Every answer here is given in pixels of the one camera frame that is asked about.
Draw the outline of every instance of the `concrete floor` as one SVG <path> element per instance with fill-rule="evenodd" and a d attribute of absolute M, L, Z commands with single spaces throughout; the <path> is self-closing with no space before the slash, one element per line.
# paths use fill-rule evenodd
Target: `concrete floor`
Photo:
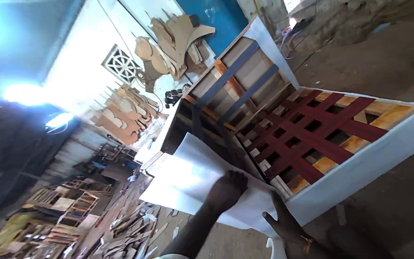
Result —
<path fill-rule="evenodd" d="M 307 57 L 302 53 L 289 62 L 303 86 L 414 101 L 414 21 L 391 25 L 359 44 L 325 47 L 303 62 Z M 344 205 L 349 225 L 396 259 L 414 258 L 414 156 L 349 197 Z M 181 212 L 176 217 L 166 218 L 166 214 L 163 209 L 157 228 L 165 222 L 169 225 L 150 247 L 158 246 L 155 255 L 172 240 L 175 227 L 181 230 L 189 218 Z M 327 229 L 337 222 L 331 209 L 305 230 L 325 243 Z M 254 230 L 217 224 L 198 258 L 269 258 L 266 239 Z M 289 247 L 287 253 L 292 259 L 300 251 Z"/>

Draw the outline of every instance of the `wooden bed frame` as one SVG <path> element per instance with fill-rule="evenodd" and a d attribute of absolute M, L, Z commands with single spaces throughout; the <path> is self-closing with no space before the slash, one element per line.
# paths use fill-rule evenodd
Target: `wooden bed frame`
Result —
<path fill-rule="evenodd" d="M 414 154 L 414 103 L 300 87 L 259 18 L 184 99 L 141 168 L 163 173 L 190 132 L 277 188 L 301 225 Z"/>

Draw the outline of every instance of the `bracelet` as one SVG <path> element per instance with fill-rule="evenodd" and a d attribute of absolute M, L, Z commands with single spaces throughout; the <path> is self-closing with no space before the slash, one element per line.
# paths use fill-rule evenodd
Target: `bracelet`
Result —
<path fill-rule="evenodd" d="M 308 242 L 308 244 L 303 248 L 303 253 L 305 254 L 305 255 L 308 255 L 309 254 L 309 247 L 311 247 L 311 244 L 312 244 L 312 242 L 313 242 L 313 239 L 311 239 L 311 238 L 306 238 L 306 237 L 304 237 L 304 236 L 302 236 L 301 235 L 301 237 L 302 238 L 304 238 L 307 242 Z"/>

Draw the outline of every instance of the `red crisscross webbing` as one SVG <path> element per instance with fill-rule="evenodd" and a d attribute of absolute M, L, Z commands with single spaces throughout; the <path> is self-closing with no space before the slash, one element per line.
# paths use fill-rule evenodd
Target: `red crisscross webbing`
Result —
<path fill-rule="evenodd" d="M 326 110 L 344 95 L 333 93 L 317 107 L 314 108 L 308 106 L 308 103 L 314 100 L 320 93 L 321 91 L 314 90 L 300 102 L 284 100 L 281 105 L 289 109 L 287 113 L 283 116 L 271 113 L 268 115 L 267 119 L 273 123 L 273 126 L 265 129 L 257 125 L 253 129 L 258 137 L 247 147 L 247 149 L 252 151 L 264 143 L 268 144 L 268 146 L 255 157 L 256 162 L 261 163 L 268 156 L 273 154 L 273 152 L 276 152 L 280 156 L 273 163 L 272 167 L 264 172 L 268 179 L 273 179 L 284 169 L 291 166 L 310 184 L 315 183 L 324 174 L 302 158 L 302 156 L 311 149 L 319 151 L 337 164 L 341 164 L 348 160 L 353 156 L 353 153 L 325 139 L 337 129 L 356 135 L 370 142 L 379 139 L 387 133 L 387 130 L 385 129 L 380 129 L 352 119 L 375 101 L 375 99 L 358 97 L 338 114 L 333 114 Z M 297 123 L 292 123 L 290 119 L 297 114 L 302 114 L 304 117 Z M 320 121 L 322 123 L 321 126 L 313 132 L 304 129 L 313 120 Z M 276 138 L 273 133 L 279 128 L 285 130 L 285 133 L 279 138 Z M 299 139 L 300 142 L 293 148 L 289 148 L 285 143 L 294 137 Z"/>

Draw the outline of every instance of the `ceiling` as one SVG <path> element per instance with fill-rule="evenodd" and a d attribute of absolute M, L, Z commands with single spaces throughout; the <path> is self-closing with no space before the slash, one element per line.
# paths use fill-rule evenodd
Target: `ceiling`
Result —
<path fill-rule="evenodd" d="M 0 91 L 40 84 L 84 0 L 0 0 Z"/>

